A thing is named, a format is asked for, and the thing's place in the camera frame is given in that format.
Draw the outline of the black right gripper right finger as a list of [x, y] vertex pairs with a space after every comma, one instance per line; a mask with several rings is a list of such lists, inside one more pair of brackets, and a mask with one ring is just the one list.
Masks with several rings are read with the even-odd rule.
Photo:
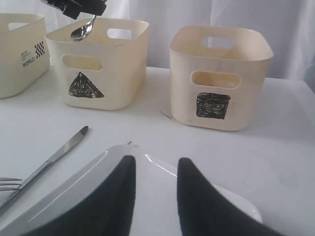
[[177, 169], [177, 206], [184, 236], [276, 236], [225, 198], [189, 158]]

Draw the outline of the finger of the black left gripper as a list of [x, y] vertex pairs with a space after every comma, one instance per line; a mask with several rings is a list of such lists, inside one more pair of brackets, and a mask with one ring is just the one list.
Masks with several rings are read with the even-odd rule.
[[107, 5], [107, 0], [79, 0], [80, 11], [91, 15], [101, 16]]
[[41, 2], [59, 10], [71, 19], [77, 19], [83, 7], [80, 0], [41, 0]]

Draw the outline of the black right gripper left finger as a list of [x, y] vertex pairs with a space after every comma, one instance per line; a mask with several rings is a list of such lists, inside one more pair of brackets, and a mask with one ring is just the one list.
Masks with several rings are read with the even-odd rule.
[[79, 204], [30, 236], [127, 236], [136, 198], [136, 160], [125, 155], [110, 175]]

